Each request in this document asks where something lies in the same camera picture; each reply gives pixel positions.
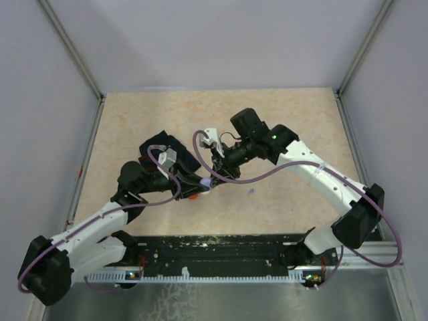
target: white wall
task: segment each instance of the white wall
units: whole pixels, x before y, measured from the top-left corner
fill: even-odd
[[[103,92],[337,88],[383,0],[50,0]]]
[[[386,191],[404,260],[428,297],[428,2],[397,1],[344,101],[372,181]],[[428,316],[428,306],[423,305]]]
[[[0,4],[0,257],[2,320],[29,296],[17,274],[29,242],[60,230],[97,107],[35,1]]]

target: dark folded fabric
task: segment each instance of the dark folded fabric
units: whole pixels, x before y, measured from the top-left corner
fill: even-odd
[[[163,130],[159,134],[146,140],[140,146],[141,157],[139,158],[139,161],[141,166],[143,166],[144,169],[146,169],[146,171],[148,172],[157,171],[156,165],[152,163],[152,161],[147,155],[147,148],[150,145],[166,145],[168,147],[171,147],[177,152],[177,158],[179,158],[181,162],[183,162],[183,164],[193,172],[197,171],[199,167],[201,167],[201,164],[199,164],[197,159],[193,157],[193,155],[187,150],[187,148],[183,144],[181,144],[178,139],[176,139],[172,135],[168,135],[167,132]],[[161,152],[162,151],[160,150],[152,150],[152,154],[156,159],[159,157],[159,154]]]

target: robotic arm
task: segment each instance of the robotic arm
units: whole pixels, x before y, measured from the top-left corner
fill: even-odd
[[[233,146],[222,143],[215,128],[205,129],[205,134],[199,136],[200,146],[211,149],[210,178],[189,171],[170,148],[158,158],[170,173],[160,167],[157,172],[147,173],[137,162],[126,163],[118,178],[118,192],[101,210],[70,230],[50,239],[39,236],[30,243],[19,271],[19,287],[23,284],[49,306],[59,301],[85,275],[111,263],[133,262],[138,244],[120,229],[142,213],[147,201],[141,194],[171,191],[179,200],[207,193],[225,181],[236,183],[241,174],[239,167],[256,157],[268,159],[277,167],[300,162],[289,170],[315,188],[339,214],[337,220],[309,230],[300,242],[288,248],[285,253],[288,266],[296,265],[302,258],[309,262],[314,255],[332,247],[345,245],[357,249],[361,246],[381,218],[360,193],[382,207],[382,188],[378,185],[368,188],[346,179],[360,193],[349,189],[335,177],[344,176],[316,156],[297,134],[283,125],[270,130],[251,108],[236,114],[231,123],[240,135],[239,142]],[[171,174],[181,188],[170,180]]]

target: gray floor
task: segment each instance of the gray floor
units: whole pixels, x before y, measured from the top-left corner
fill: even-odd
[[[76,284],[61,302],[47,309],[43,320],[400,319],[387,272],[366,270],[339,271],[320,291],[305,291],[294,284],[141,284],[99,294]]]

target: wooden table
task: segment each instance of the wooden table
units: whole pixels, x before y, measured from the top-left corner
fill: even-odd
[[[166,130],[190,151],[197,129],[234,132],[229,119],[252,107],[272,128],[284,124],[321,158],[346,176],[357,173],[331,88],[204,90],[109,94],[76,212],[79,223],[116,192],[122,165],[140,156],[138,147]],[[223,137],[227,144],[233,141]],[[203,150],[211,164],[211,153]],[[241,167],[242,179],[267,172],[268,160]],[[205,169],[197,172],[208,176]],[[170,192],[145,194],[149,202]],[[150,207],[127,225],[133,235],[301,233],[337,215],[331,206],[292,173],[282,171],[250,185],[225,184],[195,200]]]

